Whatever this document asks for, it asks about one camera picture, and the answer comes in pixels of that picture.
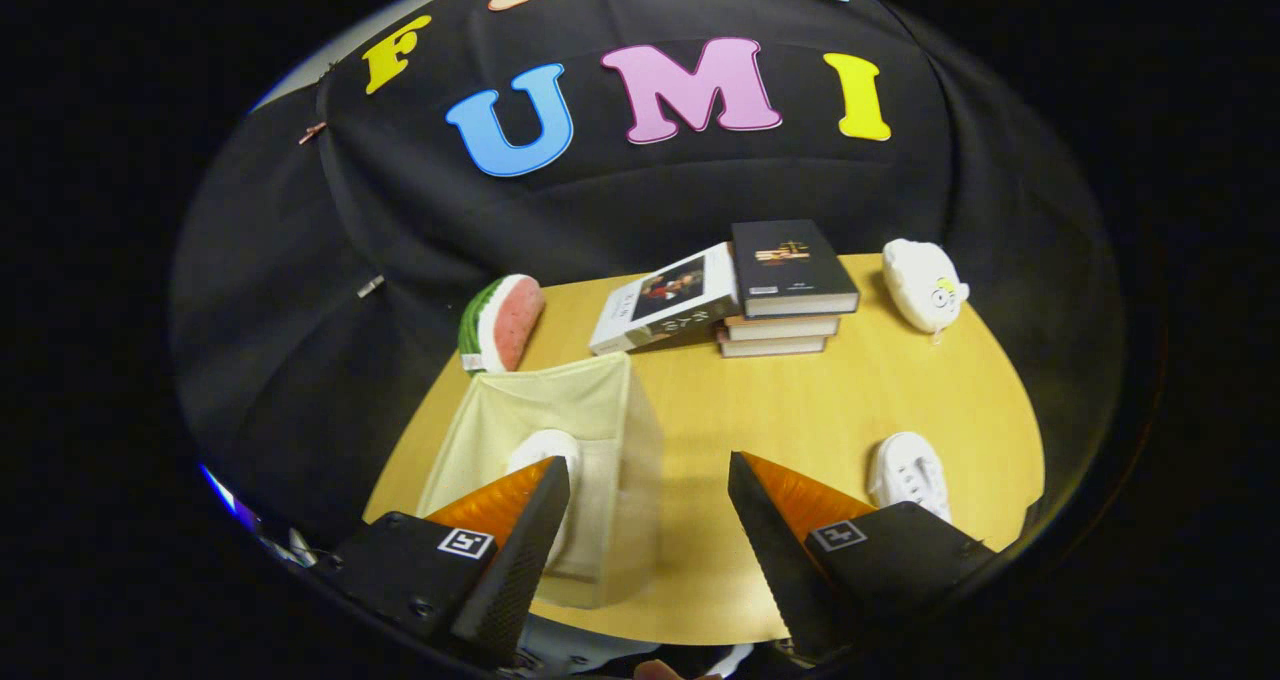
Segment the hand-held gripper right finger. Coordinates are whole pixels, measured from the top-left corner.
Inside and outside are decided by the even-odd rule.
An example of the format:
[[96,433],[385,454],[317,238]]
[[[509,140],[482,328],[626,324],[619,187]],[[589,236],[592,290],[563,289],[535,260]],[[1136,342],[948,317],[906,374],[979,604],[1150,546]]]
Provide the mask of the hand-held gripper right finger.
[[730,456],[728,494],[795,651],[884,645],[961,599],[995,552],[913,502],[877,508],[760,456]]

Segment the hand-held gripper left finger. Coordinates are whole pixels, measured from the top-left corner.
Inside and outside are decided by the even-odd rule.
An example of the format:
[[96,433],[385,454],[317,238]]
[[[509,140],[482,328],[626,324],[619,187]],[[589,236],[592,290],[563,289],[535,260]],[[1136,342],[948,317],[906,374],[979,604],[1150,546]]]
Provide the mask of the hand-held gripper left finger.
[[325,587],[415,645],[511,665],[570,490],[547,457],[425,519],[390,511],[326,556]]

